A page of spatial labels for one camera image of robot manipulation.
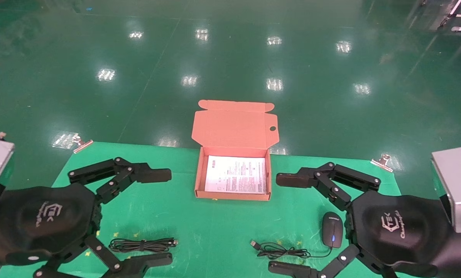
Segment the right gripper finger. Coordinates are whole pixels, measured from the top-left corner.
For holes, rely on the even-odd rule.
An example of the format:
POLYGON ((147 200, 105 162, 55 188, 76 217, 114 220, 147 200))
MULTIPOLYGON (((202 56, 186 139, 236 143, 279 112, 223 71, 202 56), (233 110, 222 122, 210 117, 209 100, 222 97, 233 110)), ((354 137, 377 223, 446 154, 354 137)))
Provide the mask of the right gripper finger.
POLYGON ((280 261, 269 262, 268 270, 292 278, 338 278, 350 273, 348 268, 354 261, 359 261, 379 278, 393 276, 393 248, 382 243, 351 243, 321 270, 280 261))
POLYGON ((288 188, 315 188, 338 210, 346 211, 352 199, 338 186, 338 183, 350 188, 368 192, 378 191, 381 181, 374 176, 356 171, 343 165, 328 162, 318 168, 302 167, 297 173, 278 173, 276 184, 288 188))

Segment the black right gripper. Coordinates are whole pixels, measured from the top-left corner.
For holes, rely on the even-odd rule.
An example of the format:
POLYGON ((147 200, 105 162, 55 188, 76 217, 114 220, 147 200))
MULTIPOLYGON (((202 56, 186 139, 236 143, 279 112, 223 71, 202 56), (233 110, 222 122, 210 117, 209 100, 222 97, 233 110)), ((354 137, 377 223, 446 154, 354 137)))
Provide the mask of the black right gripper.
POLYGON ((365 192, 347 208, 346 237, 374 273, 461 278, 461 233, 438 200, 365 192))

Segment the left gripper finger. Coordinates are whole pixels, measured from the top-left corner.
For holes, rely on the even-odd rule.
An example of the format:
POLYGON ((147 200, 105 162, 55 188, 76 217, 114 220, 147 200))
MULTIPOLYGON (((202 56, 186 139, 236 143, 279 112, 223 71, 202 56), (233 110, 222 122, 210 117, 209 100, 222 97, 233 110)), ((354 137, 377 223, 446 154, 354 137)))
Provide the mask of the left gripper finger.
MULTIPOLYGON (((108 267, 102 278, 143 278, 149 268, 160 267, 172 263, 171 253, 135 256, 120 261, 111 251, 95 237, 89 236, 84 244, 108 267)), ((35 271, 34 278, 76 278, 77 276, 58 271, 62 260, 50 259, 35 271)))
POLYGON ((81 185, 109 178, 108 182, 96 190, 97 202, 107 204, 135 182, 167 182, 172 179, 172 172, 168 168, 152 169, 147 163, 132 163, 116 157, 72 170, 68 177, 71 184, 81 185))

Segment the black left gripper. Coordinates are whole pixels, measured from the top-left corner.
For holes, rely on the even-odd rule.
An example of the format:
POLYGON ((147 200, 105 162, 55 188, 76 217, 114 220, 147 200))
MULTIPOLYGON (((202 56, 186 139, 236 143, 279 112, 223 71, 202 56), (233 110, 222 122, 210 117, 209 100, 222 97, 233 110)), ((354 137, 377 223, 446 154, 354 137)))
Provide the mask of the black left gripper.
POLYGON ((101 206, 85 186, 37 186, 0 197, 0 267, 58 260, 68 263, 87 249, 100 228, 101 206))

